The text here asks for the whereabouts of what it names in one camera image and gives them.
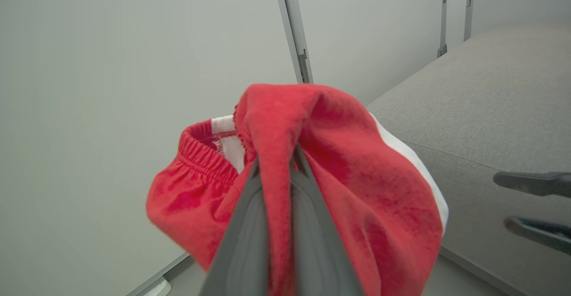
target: clothing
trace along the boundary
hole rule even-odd
[[[208,270],[259,156],[269,294],[293,295],[288,162],[296,143],[365,294],[419,296],[440,249],[448,207],[416,154],[354,97],[332,87],[252,85],[232,120],[188,127],[177,157],[153,181],[147,214]]]

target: gray sofa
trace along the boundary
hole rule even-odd
[[[368,106],[424,161],[450,208],[441,254],[510,295],[571,295],[571,257],[509,233],[510,215],[571,226],[571,199],[501,188],[498,171],[571,172],[571,25],[467,40]]]

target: stitching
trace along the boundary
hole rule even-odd
[[[404,141],[404,140],[401,140],[401,141],[404,142],[404,143],[406,143],[406,144],[408,144],[408,145],[419,146],[419,147],[421,147],[421,148],[427,148],[428,150],[432,150],[432,151],[435,151],[435,152],[440,152],[440,153],[442,153],[442,154],[446,154],[447,156],[453,156],[454,158],[458,158],[458,159],[460,159],[460,160],[464,160],[464,161],[467,161],[467,162],[471,162],[472,164],[477,164],[478,166],[482,166],[482,167],[484,167],[484,168],[488,168],[488,169],[491,169],[491,170],[496,170],[497,172],[500,171],[500,170],[498,170],[498,169],[496,169],[496,168],[492,168],[491,166],[486,166],[485,164],[480,164],[480,162],[475,162],[475,161],[472,161],[472,160],[468,160],[468,159],[466,159],[466,158],[462,158],[461,156],[456,156],[456,155],[454,155],[454,154],[451,154],[451,153],[448,153],[448,152],[444,152],[444,151],[441,151],[441,150],[437,150],[437,149],[435,149],[435,148],[430,148],[430,147],[427,147],[427,146],[423,146],[423,145],[419,145],[419,144],[414,144],[414,143],[412,143],[412,142],[408,142],[408,141]]]

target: red fabric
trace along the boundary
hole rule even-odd
[[[419,296],[443,228],[429,185],[384,144],[365,107],[318,85],[253,85],[234,121],[245,148],[235,168],[209,145],[209,123],[184,130],[175,160],[153,181],[153,223],[208,270],[259,156],[271,244],[270,294],[293,295],[288,162],[300,143],[368,296]]]

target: gray cushion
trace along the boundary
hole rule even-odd
[[[474,36],[368,106],[424,161],[450,207],[443,247],[530,296],[571,291],[571,257],[512,235],[510,215],[571,226],[571,199],[496,186],[498,170],[571,172],[571,25]]]

